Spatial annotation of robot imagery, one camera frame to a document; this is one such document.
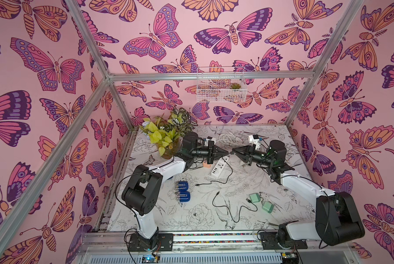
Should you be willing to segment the orange power strip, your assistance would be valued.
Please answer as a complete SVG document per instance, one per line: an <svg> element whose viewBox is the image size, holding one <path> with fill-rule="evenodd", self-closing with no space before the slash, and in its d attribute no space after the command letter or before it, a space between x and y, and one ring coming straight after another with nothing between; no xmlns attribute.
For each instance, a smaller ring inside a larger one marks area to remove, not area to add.
<svg viewBox="0 0 394 264"><path fill-rule="evenodd" d="M204 167L204 168L211 168L211 166L212 166L212 165L211 165L211 164L208 164L207 160L204 160L204 161L203 161L203 167Z"/></svg>

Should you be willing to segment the white power strip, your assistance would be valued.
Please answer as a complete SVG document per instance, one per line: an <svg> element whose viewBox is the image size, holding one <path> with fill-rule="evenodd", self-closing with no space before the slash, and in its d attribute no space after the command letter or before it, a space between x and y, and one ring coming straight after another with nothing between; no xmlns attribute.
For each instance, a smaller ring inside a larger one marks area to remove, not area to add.
<svg viewBox="0 0 394 264"><path fill-rule="evenodd" d="M217 164L213 167L211 171L211 176L218 178L222 174L223 170L227 167L228 161L229 161L228 156L220 158Z"/></svg>

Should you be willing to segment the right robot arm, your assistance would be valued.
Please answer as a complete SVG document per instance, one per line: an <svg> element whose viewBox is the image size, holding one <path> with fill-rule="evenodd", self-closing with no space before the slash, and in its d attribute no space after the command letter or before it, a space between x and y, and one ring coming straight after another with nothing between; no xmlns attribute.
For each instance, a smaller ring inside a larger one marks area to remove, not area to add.
<svg viewBox="0 0 394 264"><path fill-rule="evenodd" d="M282 248L290 248L300 240L314 240L335 246L365 236L365 229L352 196L343 191L327 189L305 178L286 163L286 146L273 140L269 148L259 151L256 145L235 147L232 152L248 165L265 169L279 185L294 191L314 206L313 221L280 224L277 241Z"/></svg>

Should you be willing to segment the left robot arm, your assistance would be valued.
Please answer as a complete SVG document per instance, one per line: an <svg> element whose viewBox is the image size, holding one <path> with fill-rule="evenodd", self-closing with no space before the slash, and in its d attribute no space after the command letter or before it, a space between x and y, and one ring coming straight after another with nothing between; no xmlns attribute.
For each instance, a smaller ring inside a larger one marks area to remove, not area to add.
<svg viewBox="0 0 394 264"><path fill-rule="evenodd" d="M153 209L162 184L187 171L198 158L206 160L210 165L228 155L229 152L216 146L213 140L203 140L197 133L190 132L182 139L179 151L169 161L152 167L138 165L135 168L121 198L138 221L136 240L140 246L153 249L158 245L159 228Z"/></svg>

